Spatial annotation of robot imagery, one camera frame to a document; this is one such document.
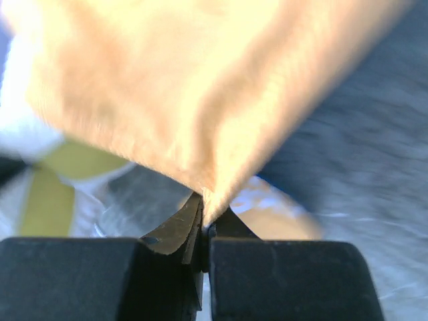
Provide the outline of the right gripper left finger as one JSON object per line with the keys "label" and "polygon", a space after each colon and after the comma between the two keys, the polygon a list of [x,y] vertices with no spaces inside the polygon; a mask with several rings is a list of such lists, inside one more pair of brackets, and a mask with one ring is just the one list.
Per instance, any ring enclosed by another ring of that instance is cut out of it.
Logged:
{"label": "right gripper left finger", "polygon": [[140,237],[1,242],[2,320],[194,320],[202,201]]}

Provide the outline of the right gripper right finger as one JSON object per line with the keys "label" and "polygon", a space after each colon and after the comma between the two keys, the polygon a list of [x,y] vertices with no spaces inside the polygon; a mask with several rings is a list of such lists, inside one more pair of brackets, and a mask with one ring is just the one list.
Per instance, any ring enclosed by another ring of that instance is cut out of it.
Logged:
{"label": "right gripper right finger", "polygon": [[214,320],[376,321],[384,314],[351,243],[260,239],[227,210],[207,232]]}

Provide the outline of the cream pillow yellow trim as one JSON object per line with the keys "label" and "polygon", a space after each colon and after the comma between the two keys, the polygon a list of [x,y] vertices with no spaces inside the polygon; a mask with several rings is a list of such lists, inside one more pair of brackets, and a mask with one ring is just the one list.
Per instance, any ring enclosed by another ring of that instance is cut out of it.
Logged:
{"label": "cream pillow yellow trim", "polygon": [[134,163],[74,140],[41,121],[24,91],[31,58],[17,36],[2,35],[1,156],[24,170],[1,188],[1,238],[92,237],[108,183]]}

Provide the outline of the blue and orange pillowcase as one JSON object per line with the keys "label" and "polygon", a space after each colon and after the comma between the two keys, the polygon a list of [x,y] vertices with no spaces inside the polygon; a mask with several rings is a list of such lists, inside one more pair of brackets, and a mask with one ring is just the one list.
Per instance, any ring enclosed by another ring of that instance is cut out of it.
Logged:
{"label": "blue and orange pillowcase", "polygon": [[45,123],[200,193],[204,225],[412,1],[3,1]]}

